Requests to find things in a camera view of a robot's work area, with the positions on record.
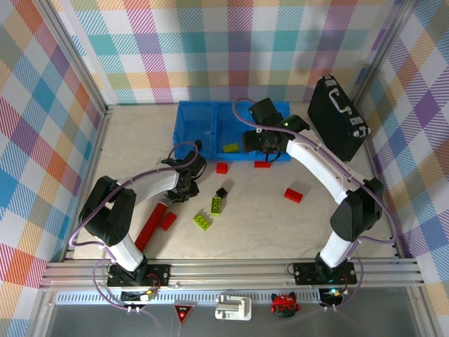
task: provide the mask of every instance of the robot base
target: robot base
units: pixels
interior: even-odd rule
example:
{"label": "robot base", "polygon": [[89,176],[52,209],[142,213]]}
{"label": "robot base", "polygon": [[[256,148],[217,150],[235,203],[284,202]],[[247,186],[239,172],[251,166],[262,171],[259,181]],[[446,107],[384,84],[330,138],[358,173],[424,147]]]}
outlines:
{"label": "robot base", "polygon": [[331,277],[323,278],[316,270],[316,263],[293,263],[293,274],[297,286],[357,284],[356,271],[352,262],[342,263]]}
{"label": "robot base", "polygon": [[111,265],[108,270],[109,277],[107,279],[108,287],[127,287],[127,286],[143,286],[143,287],[156,287],[168,286],[168,280],[170,279],[170,265],[145,265],[145,277],[142,281],[133,280],[129,273],[118,265]]}

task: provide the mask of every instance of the briefcase handle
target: briefcase handle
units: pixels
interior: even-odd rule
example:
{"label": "briefcase handle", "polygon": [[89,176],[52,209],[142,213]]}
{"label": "briefcase handle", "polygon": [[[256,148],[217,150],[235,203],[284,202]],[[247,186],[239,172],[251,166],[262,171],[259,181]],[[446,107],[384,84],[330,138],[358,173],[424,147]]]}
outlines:
{"label": "briefcase handle", "polygon": [[330,91],[329,93],[329,98],[332,101],[332,103],[335,106],[335,109],[337,109],[337,111],[341,114],[347,112],[348,114],[352,114],[352,110],[349,106],[345,107],[344,109],[340,109],[340,106],[338,105],[337,101],[334,99],[334,97],[332,97],[332,94],[335,94],[336,96],[340,96],[340,92],[338,91],[337,88],[334,88],[333,90]]}

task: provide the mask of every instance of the black briefcase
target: black briefcase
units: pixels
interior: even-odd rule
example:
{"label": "black briefcase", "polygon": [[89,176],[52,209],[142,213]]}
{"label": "black briefcase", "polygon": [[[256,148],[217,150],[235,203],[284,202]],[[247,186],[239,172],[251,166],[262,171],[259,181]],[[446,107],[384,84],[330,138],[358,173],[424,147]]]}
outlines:
{"label": "black briefcase", "polygon": [[342,161],[350,161],[370,133],[332,75],[318,80],[307,113],[326,147]]}

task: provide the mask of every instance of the black mount plate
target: black mount plate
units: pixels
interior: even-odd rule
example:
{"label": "black mount plate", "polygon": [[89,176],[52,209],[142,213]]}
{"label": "black mount plate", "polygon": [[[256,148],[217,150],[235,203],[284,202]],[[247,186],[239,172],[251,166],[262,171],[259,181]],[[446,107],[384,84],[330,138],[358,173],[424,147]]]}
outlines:
{"label": "black mount plate", "polygon": [[[118,276],[114,276],[119,274],[118,269],[119,269],[118,265],[111,265],[109,277],[107,279],[108,287],[136,286],[135,284],[131,284],[130,282],[127,282],[126,280]],[[168,286],[168,280],[170,279],[170,265],[147,265],[147,275],[148,274],[157,275],[158,278],[161,280],[160,286]],[[158,283],[157,277],[148,277],[139,286],[153,288],[154,287],[153,281],[155,281],[156,286],[159,287],[159,285],[157,284]]]}
{"label": "black mount plate", "polygon": [[336,284],[344,286],[346,281],[343,274],[347,276],[348,284],[357,284],[357,276],[352,262],[343,263],[332,280],[322,280],[316,272],[314,262],[293,263],[293,274],[295,275],[295,284],[297,286],[317,284]]}

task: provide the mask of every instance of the red triangle sign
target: red triangle sign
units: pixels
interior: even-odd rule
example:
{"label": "red triangle sign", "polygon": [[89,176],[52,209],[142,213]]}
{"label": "red triangle sign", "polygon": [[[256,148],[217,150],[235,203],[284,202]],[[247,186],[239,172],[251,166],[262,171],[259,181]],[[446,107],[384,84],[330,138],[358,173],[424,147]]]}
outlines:
{"label": "red triangle sign", "polygon": [[194,307],[194,305],[175,304],[177,318],[180,319],[181,324],[185,321],[185,319],[187,318],[187,315],[192,311],[193,307]]}

